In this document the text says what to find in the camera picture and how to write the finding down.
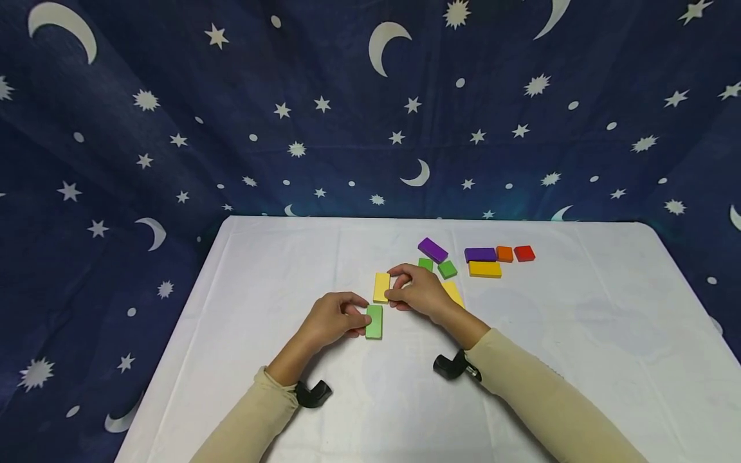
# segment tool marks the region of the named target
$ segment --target purple block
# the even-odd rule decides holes
[[[423,239],[417,246],[417,249],[421,250],[427,257],[438,264],[448,258],[448,252],[429,238]]]
[[[496,262],[496,250],[493,247],[467,247],[465,261]]]

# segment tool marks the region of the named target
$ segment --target light green block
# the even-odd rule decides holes
[[[369,305],[365,313],[371,318],[370,324],[365,327],[365,338],[381,339],[383,337],[383,306]]]
[[[437,271],[440,272],[440,275],[444,279],[449,279],[452,276],[458,275],[458,270],[456,269],[456,266],[453,265],[453,262],[451,261],[445,261],[437,266]]]
[[[424,257],[420,257],[417,267],[426,268],[427,270],[432,271],[432,259],[425,259]]]

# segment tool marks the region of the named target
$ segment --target navy blue backdrop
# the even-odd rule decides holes
[[[643,221],[741,353],[741,4],[4,0],[0,461],[111,462],[230,214]]]

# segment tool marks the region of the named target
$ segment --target yellow block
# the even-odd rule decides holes
[[[465,309],[465,306],[463,305],[463,299],[461,299],[461,293],[458,292],[456,282],[454,282],[453,280],[447,280],[446,282],[442,283],[442,287],[445,288],[445,292],[448,293],[448,296],[450,296],[456,304]]]
[[[468,274],[484,278],[502,278],[502,267],[499,262],[468,262]]]
[[[391,285],[391,275],[388,273],[376,273],[376,286],[373,288],[373,302],[387,304],[388,299],[384,293]]]

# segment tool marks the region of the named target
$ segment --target beige sleeve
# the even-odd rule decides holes
[[[589,399],[498,330],[466,357],[484,387],[504,399],[559,462],[647,463]]]
[[[190,463],[258,463],[299,406],[296,385],[283,387],[266,372],[208,436]]]

